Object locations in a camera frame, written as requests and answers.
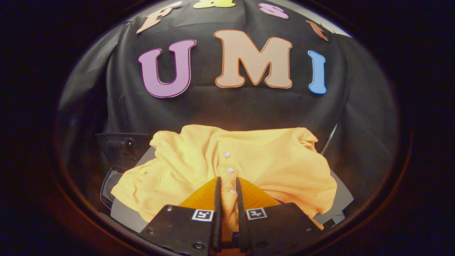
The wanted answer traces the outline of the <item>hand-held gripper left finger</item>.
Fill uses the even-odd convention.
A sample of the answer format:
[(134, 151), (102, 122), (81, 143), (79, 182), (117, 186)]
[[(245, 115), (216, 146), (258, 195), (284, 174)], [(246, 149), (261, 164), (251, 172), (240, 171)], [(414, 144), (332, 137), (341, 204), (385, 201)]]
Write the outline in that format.
[(139, 236), (178, 255), (221, 252), (221, 178), (200, 187), (179, 206), (165, 205)]

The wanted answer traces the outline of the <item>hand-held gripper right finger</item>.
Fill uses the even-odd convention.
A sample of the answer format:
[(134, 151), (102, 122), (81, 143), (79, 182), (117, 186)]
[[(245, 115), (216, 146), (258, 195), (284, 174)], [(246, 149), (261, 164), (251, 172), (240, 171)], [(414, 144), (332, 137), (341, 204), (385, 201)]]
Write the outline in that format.
[(238, 177), (239, 249), (245, 254), (294, 254), (312, 244), (323, 228), (295, 203), (279, 203)]

